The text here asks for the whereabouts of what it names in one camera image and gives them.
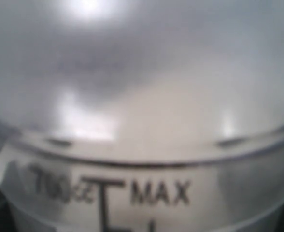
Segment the clear plastic shaker bottle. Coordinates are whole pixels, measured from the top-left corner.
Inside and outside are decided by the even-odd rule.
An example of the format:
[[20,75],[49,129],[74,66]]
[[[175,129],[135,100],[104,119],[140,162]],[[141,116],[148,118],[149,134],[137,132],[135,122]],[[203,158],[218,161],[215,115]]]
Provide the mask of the clear plastic shaker bottle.
[[19,232],[273,232],[284,0],[0,0],[0,191]]

